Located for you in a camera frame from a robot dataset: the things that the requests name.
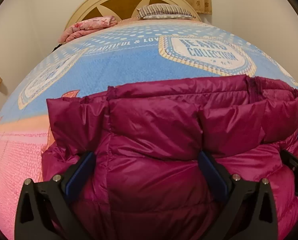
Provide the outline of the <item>magenta puffer jacket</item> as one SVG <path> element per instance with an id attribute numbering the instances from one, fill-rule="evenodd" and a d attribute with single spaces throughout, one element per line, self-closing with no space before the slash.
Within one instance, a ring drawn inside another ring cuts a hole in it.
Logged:
<path id="1" fill-rule="evenodd" d="M 100 239 L 197 239 L 220 207 L 198 168 L 206 152 L 231 174 L 271 184 L 278 237 L 298 220 L 298 90 L 280 80 L 228 76 L 142 82 L 84 98 L 47 100 L 55 142 L 50 180 L 94 152 L 96 168 L 73 209 Z"/>

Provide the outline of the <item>folded pink floral blanket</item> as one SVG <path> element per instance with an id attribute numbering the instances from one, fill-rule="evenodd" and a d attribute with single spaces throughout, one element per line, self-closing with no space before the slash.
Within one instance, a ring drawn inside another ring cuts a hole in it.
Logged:
<path id="1" fill-rule="evenodd" d="M 59 44 L 66 44 L 74 39 L 92 34 L 94 32 L 107 29 L 117 25 L 117 20 L 114 16 L 95 17 L 81 22 L 77 22 L 69 26 L 61 34 L 58 39 Z"/>

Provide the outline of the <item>blue pink patterned bedspread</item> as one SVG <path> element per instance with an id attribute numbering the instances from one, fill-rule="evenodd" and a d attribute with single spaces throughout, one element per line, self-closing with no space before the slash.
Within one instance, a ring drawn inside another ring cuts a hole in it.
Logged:
<path id="1" fill-rule="evenodd" d="M 47 100 L 84 98 L 132 83 L 248 76 L 298 83 L 272 57 L 209 24 L 137 21 L 78 38 L 39 63 L 0 112 L 0 231 L 15 237 L 24 181 L 44 181 L 42 154 L 55 142 Z"/>

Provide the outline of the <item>striped pillow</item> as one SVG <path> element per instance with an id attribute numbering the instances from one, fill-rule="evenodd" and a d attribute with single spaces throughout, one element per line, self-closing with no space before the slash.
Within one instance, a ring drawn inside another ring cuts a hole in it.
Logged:
<path id="1" fill-rule="evenodd" d="M 173 4 L 156 3 L 138 9 L 138 19 L 194 19 L 190 11 Z"/>

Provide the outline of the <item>cream arched wooden headboard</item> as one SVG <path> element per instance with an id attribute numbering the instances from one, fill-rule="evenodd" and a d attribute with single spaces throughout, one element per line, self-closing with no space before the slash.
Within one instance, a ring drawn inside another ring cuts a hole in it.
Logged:
<path id="1" fill-rule="evenodd" d="M 93 17 L 114 16 L 117 21 L 136 18 L 138 10 L 155 3 L 176 4 L 188 10 L 195 21 L 200 21 L 198 13 L 185 0 L 86 0 L 72 14 L 66 27 Z"/>

